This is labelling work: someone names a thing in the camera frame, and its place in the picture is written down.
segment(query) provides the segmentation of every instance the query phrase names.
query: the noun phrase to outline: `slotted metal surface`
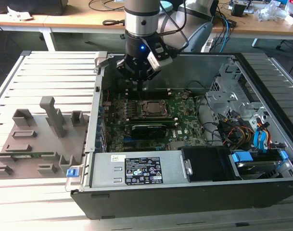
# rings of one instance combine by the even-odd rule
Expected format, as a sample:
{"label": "slotted metal surface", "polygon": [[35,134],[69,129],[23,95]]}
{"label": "slotted metal surface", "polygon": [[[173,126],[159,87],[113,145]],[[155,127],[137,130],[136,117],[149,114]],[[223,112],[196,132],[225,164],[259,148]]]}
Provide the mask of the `slotted metal surface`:
{"label": "slotted metal surface", "polygon": [[[265,54],[243,55],[293,123],[293,78],[276,60],[268,58]],[[246,87],[255,99],[256,95],[248,83]]]}
{"label": "slotted metal surface", "polygon": [[[96,52],[40,51],[23,58],[17,69],[13,68],[13,76],[9,74],[8,86],[0,91],[0,147],[12,129],[12,112],[16,108],[25,107],[34,114],[44,114],[36,105],[41,96],[55,96],[56,107],[61,108],[64,114],[72,110],[82,110],[88,114],[91,109],[89,97],[93,96],[94,74],[47,75],[41,73],[41,69],[36,69],[32,75],[25,76],[21,70],[28,67],[26,64],[49,64],[51,68],[57,68],[58,64],[89,64],[93,68],[95,56]],[[90,73],[89,69],[81,71]],[[65,178],[0,180],[0,230],[141,231],[204,228],[230,231],[235,228],[236,222],[243,221],[265,230],[293,227],[293,196],[280,205],[261,209],[89,220],[71,199],[70,193],[65,192],[65,181]]]}
{"label": "slotted metal surface", "polygon": [[42,96],[53,96],[63,114],[81,110],[90,114],[95,85],[96,52],[32,52],[21,64],[0,96],[0,151],[13,127],[16,109],[46,114]]}

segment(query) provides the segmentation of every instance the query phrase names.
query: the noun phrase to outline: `electronic component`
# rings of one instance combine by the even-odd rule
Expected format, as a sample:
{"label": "electronic component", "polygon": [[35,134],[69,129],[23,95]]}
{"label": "electronic component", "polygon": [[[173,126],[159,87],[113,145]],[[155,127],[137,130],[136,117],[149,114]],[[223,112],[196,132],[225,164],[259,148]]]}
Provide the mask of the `electronic component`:
{"label": "electronic component", "polygon": [[180,147],[185,146],[185,141],[172,141],[170,142],[170,150],[177,150]]}
{"label": "electronic component", "polygon": [[166,117],[167,108],[165,101],[143,101],[142,117]]}
{"label": "electronic component", "polygon": [[134,139],[156,140],[166,136],[166,126],[158,125],[134,125],[131,128],[131,137]]}

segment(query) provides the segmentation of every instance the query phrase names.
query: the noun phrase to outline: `gray plastic block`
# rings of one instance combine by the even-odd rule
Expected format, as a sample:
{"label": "gray plastic block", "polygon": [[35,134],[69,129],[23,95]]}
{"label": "gray plastic block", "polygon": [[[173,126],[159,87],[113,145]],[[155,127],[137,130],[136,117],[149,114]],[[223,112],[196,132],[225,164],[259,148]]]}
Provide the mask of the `gray plastic block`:
{"label": "gray plastic block", "polygon": [[13,170],[8,167],[7,165],[0,166],[0,177],[7,177],[9,176]]}
{"label": "gray plastic block", "polygon": [[51,154],[41,155],[41,158],[44,161],[54,161],[54,160],[59,160],[60,159],[60,155],[58,155],[57,152],[54,152],[54,153],[51,153]]}
{"label": "gray plastic block", "polygon": [[[48,175],[40,174],[37,171],[39,164],[53,164],[59,169],[60,155],[66,162],[62,162],[66,173],[70,165],[78,165],[81,162],[81,155],[83,152],[83,144],[85,141],[86,130],[88,127],[88,116],[83,115],[85,125],[73,126],[71,115],[62,115],[61,111],[56,109],[57,116],[62,122],[64,120],[63,128],[66,131],[66,136],[58,138],[55,130],[47,123],[47,115],[32,115],[33,119],[27,120],[30,122],[29,127],[18,127],[14,124],[2,150],[0,151],[0,166],[8,165],[13,172],[9,176],[2,176],[2,179],[25,179],[25,178],[46,178]],[[35,131],[35,137],[20,137],[12,136],[14,132],[27,132]],[[22,145],[28,150],[28,145],[32,148],[31,151],[6,151],[7,147],[20,149]],[[64,177],[65,174],[58,170],[55,174],[50,174],[48,177],[58,178]]]}
{"label": "gray plastic block", "polygon": [[64,156],[61,155],[60,162],[59,162],[59,167],[61,168],[62,172],[66,173],[66,171],[70,168],[71,165],[77,165],[77,162],[76,162],[74,156],[72,155],[70,157],[70,160],[66,161]]}
{"label": "gray plastic block", "polygon": [[74,127],[85,125],[85,120],[82,111],[73,111],[71,113],[70,119]]}
{"label": "gray plastic block", "polygon": [[34,130],[23,130],[23,131],[13,131],[12,137],[16,138],[32,138],[36,137],[36,132]]}
{"label": "gray plastic block", "polygon": [[29,144],[11,144],[5,148],[6,152],[30,152],[32,147]]}
{"label": "gray plastic block", "polygon": [[16,159],[14,159],[14,156],[11,155],[10,153],[0,153],[0,162],[15,162]]}
{"label": "gray plastic block", "polygon": [[40,174],[54,174],[58,169],[53,164],[39,164],[37,171]]}
{"label": "gray plastic block", "polygon": [[18,127],[29,127],[33,117],[28,109],[17,109],[13,114],[13,121]]}
{"label": "gray plastic block", "polygon": [[49,124],[54,128],[56,135],[60,138],[65,136],[66,131],[63,128],[64,118],[61,111],[59,113],[54,108],[55,100],[51,96],[44,96],[39,103],[40,107],[44,109],[49,118]]}

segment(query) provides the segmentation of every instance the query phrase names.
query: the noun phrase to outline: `wooden desk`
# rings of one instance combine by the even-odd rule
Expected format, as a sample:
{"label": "wooden desk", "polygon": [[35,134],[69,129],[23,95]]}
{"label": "wooden desk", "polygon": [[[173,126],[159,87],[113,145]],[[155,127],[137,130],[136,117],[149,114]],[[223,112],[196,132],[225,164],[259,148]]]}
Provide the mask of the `wooden desk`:
{"label": "wooden desk", "polygon": [[[259,22],[253,14],[243,17],[234,17],[227,10],[228,5],[224,5],[228,0],[220,0],[219,7],[224,15],[235,22],[237,26],[231,34],[232,37],[255,39],[293,39],[293,26],[284,20]],[[55,51],[53,32],[71,33],[124,33],[124,26],[103,26],[102,22],[107,19],[122,20],[125,18],[124,12],[100,12],[92,10],[89,0],[69,0],[68,6],[62,16],[34,15],[34,20],[26,22],[15,22],[6,15],[0,15],[0,26],[3,30],[17,31],[37,31],[44,35],[49,51]],[[122,3],[110,2],[108,6],[112,8],[122,6]],[[92,4],[93,8],[102,9],[100,2]],[[217,36],[222,30],[222,23],[215,21],[210,39]]]}
{"label": "wooden desk", "polygon": [[[289,25],[285,20],[278,19],[277,22],[269,20],[259,22],[252,13],[246,13],[243,17],[231,16],[231,11],[227,10],[228,0],[219,0],[219,8],[227,19],[237,22],[233,34],[261,34],[261,35],[290,35],[293,36],[293,26]],[[213,32],[221,32],[222,23],[216,22],[213,27]]]}
{"label": "wooden desk", "polygon": [[[110,2],[107,5],[111,8],[122,7],[123,3]],[[100,2],[91,5],[95,9],[105,10]],[[123,20],[123,11],[95,11],[89,7],[89,0],[69,0],[62,16],[48,16],[44,22],[49,27],[79,27],[79,28],[107,28],[102,22],[107,19]],[[120,25],[109,26],[109,29],[125,28]]]}

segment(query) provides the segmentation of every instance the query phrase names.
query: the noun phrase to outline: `white paper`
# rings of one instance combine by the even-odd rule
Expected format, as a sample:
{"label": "white paper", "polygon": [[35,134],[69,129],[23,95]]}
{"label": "white paper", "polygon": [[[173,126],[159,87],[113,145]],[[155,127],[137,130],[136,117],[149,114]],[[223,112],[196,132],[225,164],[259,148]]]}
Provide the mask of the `white paper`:
{"label": "white paper", "polygon": [[111,162],[125,162],[126,155],[111,155]]}
{"label": "white paper", "polygon": [[13,20],[21,21],[21,20],[33,19],[33,17],[30,16],[29,12],[17,12],[17,11],[12,10],[9,7],[7,7],[7,10],[8,10],[8,15]]}

